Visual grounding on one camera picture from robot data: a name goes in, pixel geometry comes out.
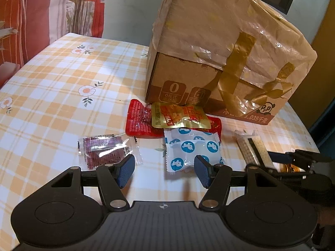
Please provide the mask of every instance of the checkered tablecloth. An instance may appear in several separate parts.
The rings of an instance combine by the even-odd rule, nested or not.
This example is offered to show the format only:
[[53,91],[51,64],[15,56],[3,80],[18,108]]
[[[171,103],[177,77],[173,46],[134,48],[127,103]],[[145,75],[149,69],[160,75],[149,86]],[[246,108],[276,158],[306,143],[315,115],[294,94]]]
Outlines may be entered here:
[[[27,63],[0,90],[0,250],[17,243],[10,215],[25,197],[66,170],[82,166],[79,137],[124,133],[131,99],[144,102],[148,47],[67,34]],[[286,104],[268,126],[222,118],[225,163],[243,170],[234,130],[255,130],[270,151],[317,151]],[[163,139],[138,139],[143,165],[123,189],[134,200],[194,200],[205,193],[194,172],[165,171]],[[98,190],[85,194],[99,200]],[[229,201],[243,194],[232,188]]]

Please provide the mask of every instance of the metal screw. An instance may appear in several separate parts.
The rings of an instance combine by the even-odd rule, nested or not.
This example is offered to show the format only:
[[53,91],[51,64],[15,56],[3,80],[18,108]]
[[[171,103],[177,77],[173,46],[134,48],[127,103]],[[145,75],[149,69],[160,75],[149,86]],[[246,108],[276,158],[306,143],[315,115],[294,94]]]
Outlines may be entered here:
[[204,207],[208,207],[210,209],[217,207],[219,205],[219,202],[216,200],[208,199],[202,202],[202,205]]
[[111,207],[114,207],[116,209],[120,209],[122,207],[125,207],[127,205],[126,201],[124,200],[113,200],[112,202],[109,203]]

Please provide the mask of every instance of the curtain with plant print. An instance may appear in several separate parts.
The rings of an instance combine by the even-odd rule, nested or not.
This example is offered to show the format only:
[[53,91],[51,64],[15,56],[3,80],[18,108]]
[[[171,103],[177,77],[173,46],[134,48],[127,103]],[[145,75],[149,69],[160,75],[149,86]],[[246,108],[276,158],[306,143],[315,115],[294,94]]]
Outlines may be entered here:
[[0,0],[0,87],[66,33],[101,37],[104,0]]

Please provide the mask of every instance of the cardboard box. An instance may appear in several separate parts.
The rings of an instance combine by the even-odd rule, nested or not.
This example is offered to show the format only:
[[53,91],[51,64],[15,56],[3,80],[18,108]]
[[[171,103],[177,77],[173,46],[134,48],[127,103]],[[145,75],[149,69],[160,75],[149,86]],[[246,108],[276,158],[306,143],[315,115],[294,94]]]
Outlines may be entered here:
[[302,33],[260,0],[164,0],[146,101],[268,124],[316,60]]

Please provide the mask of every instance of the white and blue packet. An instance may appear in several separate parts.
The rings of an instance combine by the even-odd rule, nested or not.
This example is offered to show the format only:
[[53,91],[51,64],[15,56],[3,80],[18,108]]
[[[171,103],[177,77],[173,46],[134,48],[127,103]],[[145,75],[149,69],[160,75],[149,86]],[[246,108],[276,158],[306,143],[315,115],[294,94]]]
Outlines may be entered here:
[[166,169],[170,173],[194,166],[194,158],[201,155],[211,165],[222,163],[220,139],[217,133],[188,128],[165,128]]

